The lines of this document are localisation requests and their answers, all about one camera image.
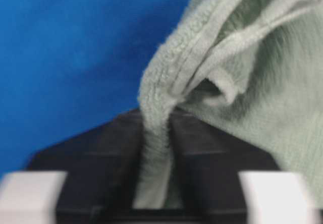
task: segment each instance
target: towel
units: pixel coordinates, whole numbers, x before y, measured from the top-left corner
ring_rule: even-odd
[[[146,68],[135,208],[182,205],[168,139],[180,107],[300,172],[323,208],[322,0],[191,0]]]

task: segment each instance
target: blue backdrop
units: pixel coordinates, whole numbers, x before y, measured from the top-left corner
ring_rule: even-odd
[[[137,106],[188,0],[0,0],[0,177]]]

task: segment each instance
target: towel fold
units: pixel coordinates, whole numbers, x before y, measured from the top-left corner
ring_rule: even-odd
[[[135,208],[181,206],[167,129],[176,106],[301,172],[323,208],[321,1],[190,1],[142,77]]]

